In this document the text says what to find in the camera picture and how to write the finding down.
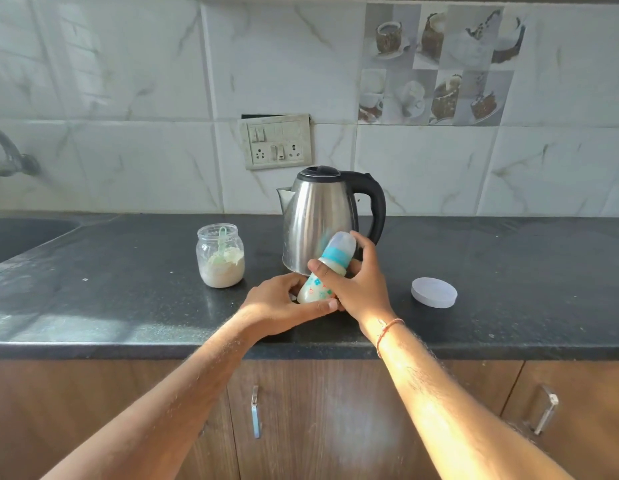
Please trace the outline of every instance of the glass jar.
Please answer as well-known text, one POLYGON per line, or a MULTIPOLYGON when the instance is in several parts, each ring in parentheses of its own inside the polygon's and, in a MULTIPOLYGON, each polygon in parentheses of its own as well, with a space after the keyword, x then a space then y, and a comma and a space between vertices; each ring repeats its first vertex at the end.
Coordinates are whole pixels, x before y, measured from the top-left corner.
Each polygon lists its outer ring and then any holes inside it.
POLYGON ((234 224, 211 224, 198 230, 196 257, 201 278, 212 288, 227 288, 243 279, 245 251, 234 224))

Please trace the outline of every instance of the cabinet handle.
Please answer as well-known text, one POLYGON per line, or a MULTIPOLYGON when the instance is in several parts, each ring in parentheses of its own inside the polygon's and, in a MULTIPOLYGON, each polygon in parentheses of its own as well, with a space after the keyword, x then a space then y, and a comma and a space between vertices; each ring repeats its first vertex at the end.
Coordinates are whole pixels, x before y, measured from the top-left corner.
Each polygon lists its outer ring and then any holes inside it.
POLYGON ((525 421, 525 424, 532 430, 532 432, 536 436, 539 436, 543 432, 544 428, 552 419, 552 416, 554 416, 556 408, 559 406, 559 396, 553 393, 553 391, 551 391, 551 389, 545 384, 542 384, 541 388, 543 389, 543 391, 545 391, 545 394, 547 394, 548 399, 550 400, 550 405, 545 408, 545 411, 543 412, 541 419, 539 419, 539 423, 536 425, 536 427, 532 426, 530 422, 525 421))
POLYGON ((254 437, 261 437, 261 428, 258 421, 258 386, 252 389, 252 425, 254 426, 254 437))

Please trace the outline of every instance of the power socket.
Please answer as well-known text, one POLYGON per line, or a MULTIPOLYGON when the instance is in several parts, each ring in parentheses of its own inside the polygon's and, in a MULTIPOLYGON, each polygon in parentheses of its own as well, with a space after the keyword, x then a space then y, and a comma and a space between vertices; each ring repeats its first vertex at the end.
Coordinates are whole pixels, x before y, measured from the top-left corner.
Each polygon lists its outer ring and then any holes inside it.
POLYGON ((312 165, 309 114, 241 120, 238 132, 249 170, 312 165))

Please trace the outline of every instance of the black kettle handle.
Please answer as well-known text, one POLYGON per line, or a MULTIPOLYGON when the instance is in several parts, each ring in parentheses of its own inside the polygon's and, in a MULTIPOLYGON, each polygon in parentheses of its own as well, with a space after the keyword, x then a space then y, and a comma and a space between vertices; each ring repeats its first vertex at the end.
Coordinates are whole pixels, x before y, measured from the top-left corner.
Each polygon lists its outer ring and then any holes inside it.
MULTIPOLYGON (((372 227, 367 237, 374 244, 377 244, 385 226, 385 193, 383 193, 381 185, 369 173, 341 171, 341 175, 345 178, 353 194, 366 194, 370 196, 372 227)), ((356 202, 354 202, 353 211, 356 212, 356 202)))

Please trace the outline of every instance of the cabinet door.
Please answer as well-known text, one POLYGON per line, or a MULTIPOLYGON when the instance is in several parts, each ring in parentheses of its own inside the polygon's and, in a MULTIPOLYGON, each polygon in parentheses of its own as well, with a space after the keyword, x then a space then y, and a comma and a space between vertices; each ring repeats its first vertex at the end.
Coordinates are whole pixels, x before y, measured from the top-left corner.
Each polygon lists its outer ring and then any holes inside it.
MULTIPOLYGON (((37 479, 178 361, 0 361, 0 479, 37 479)), ((238 478, 224 392, 177 476, 238 478)))
MULTIPOLYGON (((446 366, 500 414, 522 362, 446 366)), ((438 478, 380 360, 243 361, 227 391, 242 480, 438 478)))
POLYGON ((619 362, 526 362, 503 419, 577 479, 619 480, 619 362), (559 403, 540 435, 531 433, 559 403))

